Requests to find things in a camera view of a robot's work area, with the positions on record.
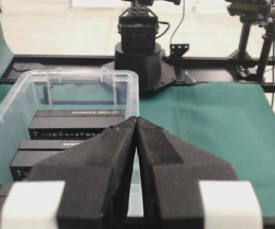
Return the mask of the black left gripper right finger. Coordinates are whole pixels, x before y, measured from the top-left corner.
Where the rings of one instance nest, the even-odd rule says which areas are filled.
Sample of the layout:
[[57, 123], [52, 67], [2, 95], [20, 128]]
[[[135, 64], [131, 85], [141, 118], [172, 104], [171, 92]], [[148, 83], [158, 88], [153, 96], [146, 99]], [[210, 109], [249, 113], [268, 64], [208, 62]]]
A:
[[202, 229], [200, 180], [238, 180], [223, 159], [138, 117], [137, 152], [144, 216], [156, 229]]

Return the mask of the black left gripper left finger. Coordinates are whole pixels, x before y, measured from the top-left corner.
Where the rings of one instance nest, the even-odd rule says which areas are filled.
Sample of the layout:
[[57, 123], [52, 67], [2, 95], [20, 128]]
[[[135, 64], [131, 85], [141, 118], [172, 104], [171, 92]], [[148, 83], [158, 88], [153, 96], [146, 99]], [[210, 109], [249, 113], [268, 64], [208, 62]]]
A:
[[32, 167], [28, 181], [65, 182], [59, 228], [103, 229], [127, 217], [136, 123], [132, 116]]

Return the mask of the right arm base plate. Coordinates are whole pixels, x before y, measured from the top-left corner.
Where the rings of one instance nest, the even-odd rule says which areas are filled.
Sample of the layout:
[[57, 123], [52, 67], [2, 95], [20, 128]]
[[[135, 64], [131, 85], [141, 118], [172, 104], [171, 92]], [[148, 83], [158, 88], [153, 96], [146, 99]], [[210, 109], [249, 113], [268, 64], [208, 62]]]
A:
[[141, 94], [156, 93], [169, 86], [196, 84], [196, 80], [187, 70], [181, 70], [178, 66], [156, 58], [117, 57], [114, 61], [104, 64], [103, 68], [135, 72], [139, 77]]

